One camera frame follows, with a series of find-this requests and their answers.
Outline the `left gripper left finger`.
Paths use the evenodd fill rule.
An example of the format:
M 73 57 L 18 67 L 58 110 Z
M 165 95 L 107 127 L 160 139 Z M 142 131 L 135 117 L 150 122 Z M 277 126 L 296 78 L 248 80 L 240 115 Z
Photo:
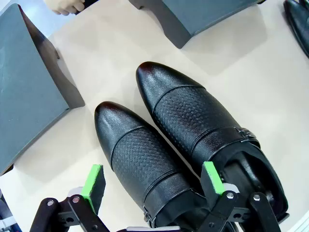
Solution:
M 67 232 L 80 226 L 84 232 L 105 232 L 106 226 L 98 217 L 105 187 L 103 166 L 94 164 L 84 186 L 72 189 L 66 199 L 41 201 L 30 231 Z

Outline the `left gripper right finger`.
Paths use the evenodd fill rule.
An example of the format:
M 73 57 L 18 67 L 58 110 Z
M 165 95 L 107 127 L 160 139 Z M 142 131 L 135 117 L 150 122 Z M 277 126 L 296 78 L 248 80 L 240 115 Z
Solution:
M 239 192 L 226 190 L 213 162 L 203 162 L 200 183 L 210 212 L 199 232 L 222 232 L 228 222 L 247 224 L 250 232 L 280 231 L 267 197 L 254 192 L 245 198 Z

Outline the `person's right hand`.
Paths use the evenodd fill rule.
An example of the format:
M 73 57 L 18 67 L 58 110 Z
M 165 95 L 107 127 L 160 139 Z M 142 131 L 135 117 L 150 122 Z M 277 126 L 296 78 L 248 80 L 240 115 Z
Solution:
M 44 3 L 57 15 L 68 16 L 85 9 L 84 0 L 44 0 Z

